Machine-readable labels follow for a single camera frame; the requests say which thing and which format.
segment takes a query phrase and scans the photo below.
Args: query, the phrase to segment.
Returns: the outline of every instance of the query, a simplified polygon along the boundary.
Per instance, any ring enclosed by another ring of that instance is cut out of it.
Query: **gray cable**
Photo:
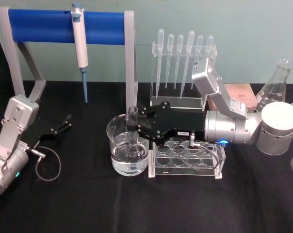
[[[213,153],[213,151],[211,151],[211,150],[209,150],[207,147],[204,147],[204,146],[199,146],[199,147],[202,147],[203,149],[205,149],[206,151],[208,151],[214,158],[215,158],[215,160],[216,160],[216,164],[213,166],[213,168],[211,168],[211,169],[204,169],[204,168],[202,168],[202,169],[200,169],[200,168],[197,168],[197,167],[194,167],[194,166],[192,166],[192,165],[190,165],[189,163],[187,163],[184,159],[182,159],[182,157],[181,157],[181,154],[180,154],[180,152],[179,152],[179,147],[180,147],[180,144],[181,144],[181,142],[179,142],[178,143],[178,147],[177,147],[177,153],[178,153],[178,156],[179,156],[179,158],[181,159],[181,161],[182,162],[184,162],[184,164],[186,164],[187,166],[189,166],[190,168],[192,168],[192,169],[194,169],[194,170],[196,170],[196,171],[201,171],[201,172],[207,172],[207,171],[213,171],[213,170],[215,170],[216,168],[217,168],[217,166],[219,165],[219,159],[218,159],[218,157]]]
[[[39,173],[38,173],[38,165],[39,165],[39,163],[41,162],[41,158],[39,158],[39,159],[38,159],[38,162],[37,162],[36,165],[35,165],[35,173],[36,173],[36,175],[37,175],[41,180],[46,181],[46,182],[51,182],[51,181],[56,180],[56,179],[59,177],[60,172],[61,172],[61,161],[60,161],[60,158],[59,158],[58,154],[57,154],[55,151],[53,151],[51,148],[48,148],[48,147],[38,146],[38,147],[36,147],[36,148],[42,148],[42,149],[46,149],[46,150],[51,151],[52,153],[54,153],[54,154],[56,155],[56,157],[57,157],[57,159],[58,159],[58,162],[59,162],[59,170],[58,170],[58,174],[57,174],[54,178],[52,178],[52,179],[44,179],[44,178],[43,178],[42,176],[40,176]]]

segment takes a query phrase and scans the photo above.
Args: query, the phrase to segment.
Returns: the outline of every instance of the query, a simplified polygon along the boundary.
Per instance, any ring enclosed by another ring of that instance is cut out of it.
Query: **glass beaker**
[[[131,131],[128,122],[134,115],[122,114],[113,118],[107,125],[113,168],[123,176],[136,176],[148,164],[147,139],[141,138],[137,131]]]
[[[277,62],[273,76],[256,95],[257,112],[261,112],[269,103],[285,101],[287,78],[291,69],[293,69],[291,61],[281,59]]]

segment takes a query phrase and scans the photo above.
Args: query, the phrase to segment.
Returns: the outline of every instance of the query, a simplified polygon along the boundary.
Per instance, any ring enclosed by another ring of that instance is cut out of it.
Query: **pink box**
[[[257,100],[252,91],[250,84],[248,83],[226,83],[224,84],[226,87],[229,96],[234,98],[240,102],[243,102],[247,105],[248,112],[254,112],[255,107],[257,106]],[[210,110],[218,110],[214,105],[214,102],[208,98],[208,105]]]

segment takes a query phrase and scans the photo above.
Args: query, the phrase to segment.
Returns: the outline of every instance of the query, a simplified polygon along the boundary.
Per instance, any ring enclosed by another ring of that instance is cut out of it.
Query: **erlenmeyer flask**
[[[277,62],[277,68],[273,76],[256,95],[258,105],[255,110],[257,112],[261,112],[263,107],[269,103],[284,102],[287,78],[291,69],[293,69],[291,61],[281,59]]]

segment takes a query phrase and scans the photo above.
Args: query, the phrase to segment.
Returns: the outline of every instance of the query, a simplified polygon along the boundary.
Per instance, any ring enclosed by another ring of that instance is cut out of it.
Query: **black tablecloth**
[[[81,83],[47,83],[38,119],[57,124],[73,115],[72,130],[53,145],[62,173],[51,183],[38,180],[30,155],[0,196],[0,233],[293,233],[293,143],[274,157],[255,146],[228,146],[220,180],[149,179],[147,171],[123,177],[111,164],[106,125],[125,111],[125,85],[89,83],[88,90],[85,106]],[[0,88],[0,120],[12,95]],[[293,102],[293,85],[286,100]],[[138,105],[148,101],[149,84],[141,83]]]

